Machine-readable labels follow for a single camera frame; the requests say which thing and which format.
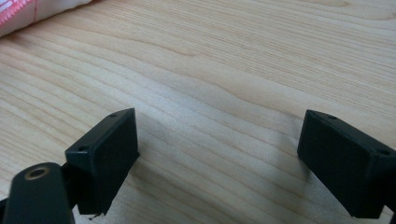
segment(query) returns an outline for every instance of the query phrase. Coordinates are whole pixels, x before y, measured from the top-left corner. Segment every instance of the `wooden table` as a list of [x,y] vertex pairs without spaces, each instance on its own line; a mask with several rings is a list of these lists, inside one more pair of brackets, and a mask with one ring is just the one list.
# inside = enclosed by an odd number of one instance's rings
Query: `wooden table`
[[5,36],[1,198],[129,107],[141,157],[93,223],[388,223],[350,218],[296,148],[308,108],[396,148],[396,2],[102,0]]

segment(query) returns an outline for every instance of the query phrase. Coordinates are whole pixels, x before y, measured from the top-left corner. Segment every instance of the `pink fabric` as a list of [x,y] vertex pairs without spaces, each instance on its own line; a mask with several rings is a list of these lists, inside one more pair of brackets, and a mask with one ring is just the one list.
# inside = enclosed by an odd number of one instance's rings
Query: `pink fabric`
[[0,37],[91,0],[0,0]]
[[0,26],[32,2],[36,0],[0,0]]

